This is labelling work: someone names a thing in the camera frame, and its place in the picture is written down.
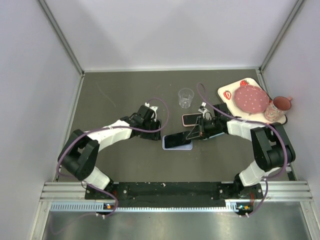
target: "clear glass cup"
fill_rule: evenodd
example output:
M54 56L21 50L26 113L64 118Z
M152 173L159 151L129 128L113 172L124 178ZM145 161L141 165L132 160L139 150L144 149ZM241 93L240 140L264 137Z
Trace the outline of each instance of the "clear glass cup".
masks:
M179 91L179 104L182 108L187 109L191 106L192 99L195 96L194 91L189 88L182 88Z

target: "strawberry print tray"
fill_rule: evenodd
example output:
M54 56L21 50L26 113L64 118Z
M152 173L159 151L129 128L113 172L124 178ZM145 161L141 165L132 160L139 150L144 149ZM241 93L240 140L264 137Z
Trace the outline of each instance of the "strawberry print tray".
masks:
M259 84L252 78L245 78L239 81L236 81L234 83L231 83L229 85L220 87L218 89L218 95L221 98L221 100L226 103L229 111L232 113L233 116L239 116L242 117L243 119L246 120L252 120L252 121L260 121L266 124L270 124L269 120L267 120L264 116L264 113L247 113L242 111L240 108L238 108L234 102L234 94L235 91L240 87L240 86L246 86L246 85L252 85L258 88L261 88ZM283 116L277 122L281 124L285 124L287 122L286 116Z

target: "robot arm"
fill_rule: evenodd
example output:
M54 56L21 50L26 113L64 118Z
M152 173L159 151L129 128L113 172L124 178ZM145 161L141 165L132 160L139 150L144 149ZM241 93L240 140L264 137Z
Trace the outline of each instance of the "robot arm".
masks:
M125 116L115 123L104 127L108 127L108 129L89 133L73 146L62 160L61 165L79 181L84 181L104 190L112 180L95 166L98 152L116 142L135 136L149 140L161 139L160 131L145 133L130 128L113 127L130 126L142 130L157 130L161 127L161 121L157 119L157 109L158 107L145 103L139 108L138 112L135 112L130 117ZM79 129L72 132L58 159L60 159L62 153L65 152L68 146L83 133L84 132Z
M225 103L217 104L215 107L230 115ZM283 149L278 138L273 135L269 128L262 124L230 120L217 111L214 111L214 117L208 119L205 116L207 111L205 104L202 104L199 112L203 115L198 118L197 125L187 136L187 139L208 139L226 133L252 142L254 161L235 176L234 184L238 189L237 192L242 191L244 187L258 184L262 178L267 177L283 166ZM280 134L284 142L288 163L293 162L296 154L283 125L276 122L272 126Z

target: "white backdrop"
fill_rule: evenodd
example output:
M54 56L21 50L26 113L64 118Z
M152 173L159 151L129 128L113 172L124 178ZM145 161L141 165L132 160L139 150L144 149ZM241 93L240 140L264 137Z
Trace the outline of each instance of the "white backdrop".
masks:
M0 239L25 240L54 178L79 74L37 1L0 2Z
M320 210L320 1L308 0L266 68L272 97L292 96L286 132L297 175L309 182Z
M87 70L262 64L296 0L46 0Z

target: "pink plate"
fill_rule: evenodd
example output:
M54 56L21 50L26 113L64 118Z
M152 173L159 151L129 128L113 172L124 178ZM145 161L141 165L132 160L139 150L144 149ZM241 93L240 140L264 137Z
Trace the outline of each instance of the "pink plate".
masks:
M269 105L269 97L260 87L245 85L234 91L235 105L250 114L263 113Z

